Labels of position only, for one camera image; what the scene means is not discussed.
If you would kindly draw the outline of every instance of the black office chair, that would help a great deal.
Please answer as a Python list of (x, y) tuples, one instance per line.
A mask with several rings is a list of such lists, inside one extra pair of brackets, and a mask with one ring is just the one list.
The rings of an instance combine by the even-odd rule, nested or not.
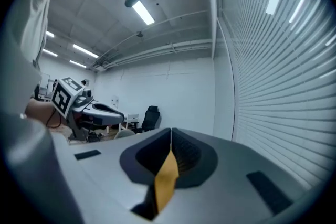
[(134, 124), (134, 128), (131, 129), (135, 133), (142, 133), (142, 131), (147, 132), (155, 129), (155, 125), (157, 120), (160, 117), (160, 112), (157, 110), (157, 106), (151, 105), (146, 111), (145, 118), (142, 122), (141, 128), (137, 128), (138, 122), (132, 122)]

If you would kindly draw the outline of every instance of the black fisheye border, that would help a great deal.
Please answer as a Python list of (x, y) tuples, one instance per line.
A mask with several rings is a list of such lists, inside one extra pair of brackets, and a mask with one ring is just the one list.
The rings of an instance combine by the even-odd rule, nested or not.
[[(13, 0), (2, 0), (2, 4), (0, 6), (0, 18), (1, 25), (3, 19), (11, 5)], [(0, 133), (0, 135), (11, 135), (6, 133)], [(38, 221), (39, 223), (49, 222), (45, 216), (41, 215), (28, 201), (27, 197), (25, 197), (21, 190), (18, 188), (16, 183), (14, 182), (11, 174), (9, 173), (4, 161), (3, 154), (1, 152), (1, 175), (3, 182), (3, 189), (5, 190), (5, 194), (1, 195), (2, 206), (3, 206), (3, 214), (2, 219), (4, 223), (7, 222), (18, 222), (25, 218), (25, 220), (30, 221)], [(336, 173), (334, 172), (331, 179), (327, 183), (326, 187), (323, 190), (323, 193), (319, 196), (319, 198), (315, 201), (314, 205), (311, 208), (308, 208), (307, 211), (300, 216), (300, 218), (295, 221), (295, 223), (309, 223), (314, 222), (315, 220), (319, 220), (319, 222), (329, 222), (332, 219), (335, 219), (334, 216), (334, 198), (336, 194), (336, 182), (335, 182)]]

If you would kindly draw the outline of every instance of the wall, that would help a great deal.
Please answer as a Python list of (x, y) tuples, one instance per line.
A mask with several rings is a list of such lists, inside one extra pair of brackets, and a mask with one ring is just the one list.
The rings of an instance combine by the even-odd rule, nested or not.
[(97, 99), (110, 104), (111, 97), (118, 96), (118, 108), (124, 113), (139, 113), (140, 124), (148, 107), (157, 105), (162, 116), (160, 127), (212, 135), (214, 74), (209, 56), (209, 50), (182, 52), (112, 68), (97, 76)]
[(336, 28), (330, 0), (218, 0), (231, 58), (234, 140), (306, 189), (325, 182), (336, 153)]
[[(93, 88), (96, 74), (90, 70), (86, 70), (82, 67), (77, 67), (69, 63), (68, 61), (53, 56), (42, 55), (39, 60), (41, 72), (50, 75), (50, 80), (72, 77), (77, 81), (83, 79), (90, 80), (89, 87)], [(48, 85), (48, 92), (51, 91), (53, 85), (52, 82)]]
[(233, 71), (225, 39), (218, 25), (214, 73), (216, 104), (213, 136), (232, 140), (235, 117)]

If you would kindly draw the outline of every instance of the white shirt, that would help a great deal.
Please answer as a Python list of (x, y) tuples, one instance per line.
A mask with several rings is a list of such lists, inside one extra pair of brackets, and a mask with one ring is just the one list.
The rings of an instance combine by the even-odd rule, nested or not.
[(3, 42), (18, 46), (35, 67), (46, 42), (49, 3), (50, 0), (14, 0), (4, 22)]

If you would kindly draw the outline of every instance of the black rectangular slot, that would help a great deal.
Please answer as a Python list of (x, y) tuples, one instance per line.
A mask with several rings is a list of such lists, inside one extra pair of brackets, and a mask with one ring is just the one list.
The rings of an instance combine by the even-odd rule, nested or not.
[(94, 156), (97, 156), (99, 154), (101, 154), (101, 152), (98, 151), (98, 150), (86, 151), (86, 152), (75, 154), (75, 158), (79, 161), (81, 159), (86, 159), (86, 158), (94, 157)]
[(292, 204), (292, 201), (264, 173), (258, 171), (250, 173), (246, 177), (274, 215)]

